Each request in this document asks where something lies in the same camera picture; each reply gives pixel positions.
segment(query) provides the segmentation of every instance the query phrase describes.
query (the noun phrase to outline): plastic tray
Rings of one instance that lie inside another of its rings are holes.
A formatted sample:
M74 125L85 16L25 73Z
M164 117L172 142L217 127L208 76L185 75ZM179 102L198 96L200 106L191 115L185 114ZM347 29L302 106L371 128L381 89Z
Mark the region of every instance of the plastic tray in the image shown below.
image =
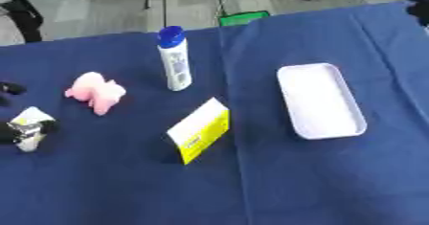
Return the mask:
M340 71L329 63L285 66L278 79L295 131L308 140L361 135L367 123Z

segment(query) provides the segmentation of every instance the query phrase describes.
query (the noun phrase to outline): blue tablecloth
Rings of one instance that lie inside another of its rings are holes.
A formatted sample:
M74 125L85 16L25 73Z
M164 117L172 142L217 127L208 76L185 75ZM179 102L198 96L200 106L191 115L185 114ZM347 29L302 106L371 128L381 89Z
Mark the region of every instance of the blue tablecloth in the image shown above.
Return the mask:
M0 49L0 80L61 121L37 152L0 146L0 224L429 223L429 37L403 3L305 12L188 32L194 83L167 89L155 34ZM276 81L284 65L340 68L368 121L359 137L306 141ZM105 117L63 98L97 71L127 95ZM183 166L168 128L210 97L231 130Z

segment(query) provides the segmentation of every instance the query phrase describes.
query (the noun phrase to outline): white bottle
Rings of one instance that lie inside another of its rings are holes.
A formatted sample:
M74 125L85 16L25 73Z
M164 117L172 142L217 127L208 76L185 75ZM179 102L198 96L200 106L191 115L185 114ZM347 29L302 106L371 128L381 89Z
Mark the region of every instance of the white bottle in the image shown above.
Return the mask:
M183 29L170 26L158 33L158 49L167 75L168 87L172 91L186 89L192 84L188 58L188 42Z

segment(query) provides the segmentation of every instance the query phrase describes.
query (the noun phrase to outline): pink plush toy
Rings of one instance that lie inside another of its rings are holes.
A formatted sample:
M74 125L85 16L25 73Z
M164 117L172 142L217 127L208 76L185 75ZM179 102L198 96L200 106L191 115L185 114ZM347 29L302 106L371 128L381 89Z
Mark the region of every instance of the pink plush toy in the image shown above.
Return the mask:
M115 80L105 82L101 74L90 72L76 79L72 88L65 91L65 97L88 101L88 105L94 107L94 112L102 116L118 103L125 93L125 89Z

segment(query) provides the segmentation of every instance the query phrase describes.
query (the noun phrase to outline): green object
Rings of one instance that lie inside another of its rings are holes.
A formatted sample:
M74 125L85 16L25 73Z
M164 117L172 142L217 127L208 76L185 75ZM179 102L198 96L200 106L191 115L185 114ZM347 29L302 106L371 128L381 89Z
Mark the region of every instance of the green object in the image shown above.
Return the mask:
M263 17L270 16L268 11L254 11L254 12L242 12L232 15L225 15L219 17L220 26L235 26L235 25L244 25L249 22L261 19Z

